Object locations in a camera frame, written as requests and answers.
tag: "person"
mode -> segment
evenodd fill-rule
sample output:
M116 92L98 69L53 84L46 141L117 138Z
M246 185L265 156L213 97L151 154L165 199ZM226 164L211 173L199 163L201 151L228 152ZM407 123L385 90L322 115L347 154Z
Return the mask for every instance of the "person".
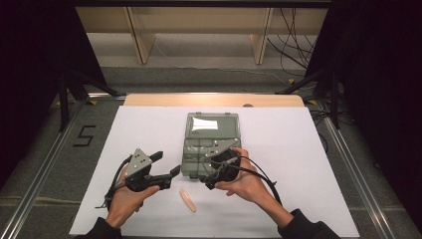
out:
M249 153L240 147L232 148L233 151L241 155L241 167L257 171L255 166L247 159ZM279 234L283 238L312 238L331 239L339 238L325 223L310 222L300 209L293 212L286 210L273 195L268 191L261 178L246 171L239 171L238 176L233 181L221 181L215 184L215 188L226 190L227 196L234 194L241 198L255 203L265 211L277 224ZM99 219L94 228L78 239L115 239L120 238L120 226L139 209L139 205L159 190L158 186L152 186L141 192L130 191L127 187L118 189L111 202L111 207L106 219Z

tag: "person's left hand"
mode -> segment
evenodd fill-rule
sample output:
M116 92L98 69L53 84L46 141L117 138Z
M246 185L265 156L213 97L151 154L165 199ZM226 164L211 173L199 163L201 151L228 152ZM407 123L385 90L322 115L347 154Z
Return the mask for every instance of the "person's left hand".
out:
M126 167L121 171L118 180L124 178L125 172ZM105 221L113 228L120 228L133 212L139 210L139 206L142 204L143 200L157 191L159 191L159 186L150 186L140 192L131 191L126 186L119 188L114 193Z

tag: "white board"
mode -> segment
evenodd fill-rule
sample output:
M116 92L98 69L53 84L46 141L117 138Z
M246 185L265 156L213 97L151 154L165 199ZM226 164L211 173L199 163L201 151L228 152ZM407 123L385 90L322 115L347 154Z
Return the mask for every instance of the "white board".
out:
M323 151L307 108L188 108L120 107L99 163L70 231L86 234L106 209L104 201L112 178L137 147L146 154L164 151L151 174L166 174L181 163L188 113L236 113L242 146L273 181L284 206L301 208L312 222L325 222L340 237L359 234ZM197 207L185 205L184 188ZM183 177L173 178L171 188L144 201L121 228L125 236L145 237L280 237L276 224L258 206L224 191Z

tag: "sleeve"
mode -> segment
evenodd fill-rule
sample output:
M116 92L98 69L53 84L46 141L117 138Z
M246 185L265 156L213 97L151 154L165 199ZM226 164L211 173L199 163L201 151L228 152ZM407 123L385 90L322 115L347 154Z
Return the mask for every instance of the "sleeve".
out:
M98 218L96 225L87 235L75 237L75 239L117 239L121 238L120 229L108 225L103 218Z
M312 239L331 239L339 238L325 223L310 222L300 209L292 212L295 218L285 228L279 227L280 235L285 239L312 238Z

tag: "hand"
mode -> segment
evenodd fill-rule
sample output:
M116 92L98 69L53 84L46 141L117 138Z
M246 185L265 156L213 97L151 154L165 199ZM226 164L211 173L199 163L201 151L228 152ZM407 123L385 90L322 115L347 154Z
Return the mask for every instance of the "hand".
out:
M124 178L126 167L121 171L118 180ZM151 186L140 192L133 192L126 186L119 188L112 198L111 206L109 208L108 216L105 221L114 228L120 228L124 222L139 210L140 204L147 197L153 195L159 190L159 186Z
M247 150L234 147L232 148L233 151L240 153L241 155L241 162L240 166L257 171L257 168L251 164L251 162L247 159L249 158L249 153ZM228 190L227 195L231 196L233 194L237 194L238 196L242 197L245 200L255 202L259 204L262 200L273 196L265 187L261 178L256 175L253 175L249 172L239 170L239 174L235 180L230 182L217 182L215 184L215 188Z

